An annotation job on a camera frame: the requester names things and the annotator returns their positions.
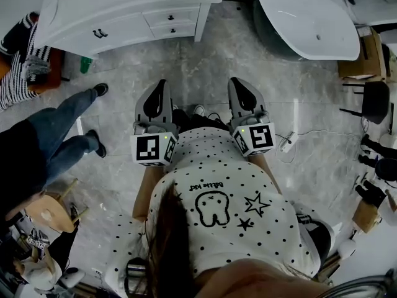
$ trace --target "long brown hair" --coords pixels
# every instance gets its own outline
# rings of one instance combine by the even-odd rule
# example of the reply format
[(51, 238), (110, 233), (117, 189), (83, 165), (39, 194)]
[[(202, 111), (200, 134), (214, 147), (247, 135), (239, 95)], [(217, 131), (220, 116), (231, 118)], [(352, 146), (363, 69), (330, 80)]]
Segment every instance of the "long brown hair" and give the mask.
[(194, 297), (186, 210), (172, 183), (163, 194), (148, 237), (146, 294), (149, 298)]

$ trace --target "marble floor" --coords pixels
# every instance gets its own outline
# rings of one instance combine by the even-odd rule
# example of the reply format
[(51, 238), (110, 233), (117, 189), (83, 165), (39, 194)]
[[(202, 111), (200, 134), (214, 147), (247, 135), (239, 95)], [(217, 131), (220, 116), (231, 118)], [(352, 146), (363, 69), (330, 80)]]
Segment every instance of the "marble floor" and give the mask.
[[(109, 93), (81, 118), (84, 130), (98, 131), (108, 156), (85, 156), (52, 187), (57, 191), (78, 178), (70, 198), (80, 208), (90, 208), (73, 246), (70, 266), (97, 278), (96, 271), (105, 270), (114, 218), (132, 211), (144, 172), (132, 162), (130, 152), (135, 104), (161, 78), (169, 81), (175, 104), (204, 104), (226, 122), (231, 117), (229, 78), (237, 76), (255, 85), (264, 95), (276, 132), (301, 134), (287, 154), (272, 150), (265, 155), (283, 193), (289, 199), (316, 200), (342, 222), (349, 222), (357, 203), (352, 185), (365, 172), (356, 161), (362, 128), (360, 118), (339, 108), (360, 111), (362, 97), (342, 86), (334, 61), (290, 62), (268, 53), (255, 33), (251, 13), (249, 6), (238, 2), (213, 5), (200, 43), (175, 38), (111, 50), (100, 54), (87, 74), (79, 72), (79, 56), (67, 54), (63, 75), (70, 82), (1, 113), (0, 130), (5, 130), (40, 109), (56, 107), (78, 91), (101, 82), (109, 84)], [(381, 129), (371, 124), (370, 132), (379, 135)], [(70, 132), (75, 134), (77, 127)], [(50, 238), (57, 235), (46, 232)]]

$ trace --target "striped cloth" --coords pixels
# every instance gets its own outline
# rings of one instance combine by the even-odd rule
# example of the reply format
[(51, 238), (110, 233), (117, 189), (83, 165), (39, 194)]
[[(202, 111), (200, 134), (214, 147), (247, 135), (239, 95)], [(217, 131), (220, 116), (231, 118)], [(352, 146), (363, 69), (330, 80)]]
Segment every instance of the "striped cloth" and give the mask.
[(44, 61), (49, 61), (50, 57), (50, 47), (37, 49), (33, 46), (37, 23), (31, 20), (32, 15), (28, 14), (19, 21), (0, 43), (0, 52), (12, 56), (11, 69), (0, 82), (0, 112), (18, 102), (37, 97), (38, 94), (29, 91), (28, 86), (47, 80), (46, 74), (32, 75), (27, 79), (21, 75), (28, 55), (35, 55)]

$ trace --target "star print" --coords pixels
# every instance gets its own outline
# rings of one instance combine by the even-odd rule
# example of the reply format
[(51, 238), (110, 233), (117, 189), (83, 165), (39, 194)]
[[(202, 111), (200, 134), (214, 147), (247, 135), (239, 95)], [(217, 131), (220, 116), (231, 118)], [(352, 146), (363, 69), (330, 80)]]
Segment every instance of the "star print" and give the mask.
[(249, 203), (249, 207), (248, 207), (248, 209), (246, 209), (246, 212), (250, 212), (250, 211), (254, 211), (255, 210), (259, 214), (260, 217), (262, 217), (262, 214), (263, 214), (262, 208), (270, 206), (270, 204), (266, 204), (266, 203), (262, 203), (261, 202), (261, 194), (260, 193), (253, 200), (249, 199), (249, 198), (247, 198), (245, 196), (244, 196), (244, 198)]
[(240, 225), (237, 225), (237, 227), (242, 227), (242, 228), (244, 229), (244, 231), (247, 231), (247, 228), (253, 227), (253, 226), (251, 226), (251, 225), (249, 224), (249, 220), (250, 220), (250, 219), (247, 219), (247, 221), (243, 221), (243, 220), (240, 219), (241, 224), (240, 224)]

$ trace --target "blue jeans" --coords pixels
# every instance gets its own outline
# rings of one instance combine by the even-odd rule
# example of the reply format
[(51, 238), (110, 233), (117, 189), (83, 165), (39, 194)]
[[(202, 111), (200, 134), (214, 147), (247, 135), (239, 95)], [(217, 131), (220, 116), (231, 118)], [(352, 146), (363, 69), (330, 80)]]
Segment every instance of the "blue jeans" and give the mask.
[(28, 117), (27, 120), (36, 130), (38, 145), (47, 163), (45, 186), (75, 165), (84, 153), (99, 149), (99, 142), (92, 135), (75, 136), (63, 141), (76, 119), (97, 96), (95, 89), (87, 89), (67, 98), (56, 109), (46, 108)]

